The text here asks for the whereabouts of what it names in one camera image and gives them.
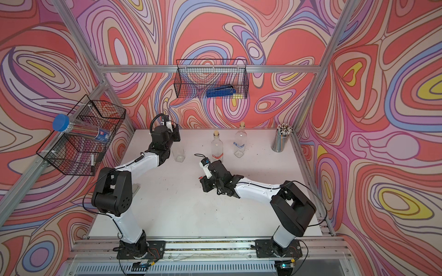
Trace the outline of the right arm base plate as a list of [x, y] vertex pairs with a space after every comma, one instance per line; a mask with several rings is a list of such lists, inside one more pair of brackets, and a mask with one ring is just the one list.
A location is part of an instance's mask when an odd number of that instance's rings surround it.
[[299, 259], [303, 256], [299, 240], [292, 240], [288, 247], [281, 247], [273, 239], [257, 239], [250, 246], [256, 251], [258, 258], [291, 258]]

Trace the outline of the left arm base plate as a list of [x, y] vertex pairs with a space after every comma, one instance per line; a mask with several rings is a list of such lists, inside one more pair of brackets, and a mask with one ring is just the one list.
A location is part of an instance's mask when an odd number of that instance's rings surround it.
[[158, 261], [163, 258], [165, 252], [166, 241], [151, 240], [140, 241], [138, 243], [129, 244], [120, 241], [118, 247], [114, 248], [117, 252], [118, 260], [151, 260]]

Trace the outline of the clear bottle red label cork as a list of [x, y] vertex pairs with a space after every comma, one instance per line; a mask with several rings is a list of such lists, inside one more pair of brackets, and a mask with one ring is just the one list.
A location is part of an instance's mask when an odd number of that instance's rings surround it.
[[213, 141], [211, 142], [211, 162], [223, 162], [223, 157], [223, 142], [220, 139], [219, 131], [214, 131]]

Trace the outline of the clear bottle with black cap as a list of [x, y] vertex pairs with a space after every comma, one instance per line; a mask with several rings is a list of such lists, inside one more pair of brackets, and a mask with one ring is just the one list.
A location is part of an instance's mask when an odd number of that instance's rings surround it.
[[176, 162], [183, 163], [185, 160], [185, 151], [182, 142], [173, 143], [172, 154]]

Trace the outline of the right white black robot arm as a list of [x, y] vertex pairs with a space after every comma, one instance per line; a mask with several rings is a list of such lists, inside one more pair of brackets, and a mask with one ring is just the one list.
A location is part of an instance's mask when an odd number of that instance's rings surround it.
[[302, 237], [317, 208], [294, 181], [280, 185], [252, 181], [242, 175], [232, 175], [221, 161], [210, 162], [203, 158], [199, 166], [205, 176], [200, 178], [203, 192], [216, 190], [218, 195], [248, 199], [269, 205], [281, 226], [270, 239], [277, 249], [289, 248], [297, 237]]

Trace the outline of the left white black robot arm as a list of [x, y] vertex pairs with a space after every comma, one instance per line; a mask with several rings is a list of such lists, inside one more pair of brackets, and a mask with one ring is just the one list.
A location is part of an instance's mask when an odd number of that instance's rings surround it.
[[180, 141], [175, 123], [164, 123], [150, 133], [152, 141], [147, 151], [124, 165], [100, 171], [92, 195], [92, 205], [100, 215], [110, 217], [120, 233], [119, 258], [143, 259], [149, 251], [146, 233], [131, 210], [133, 178], [161, 166], [170, 157], [173, 143]]

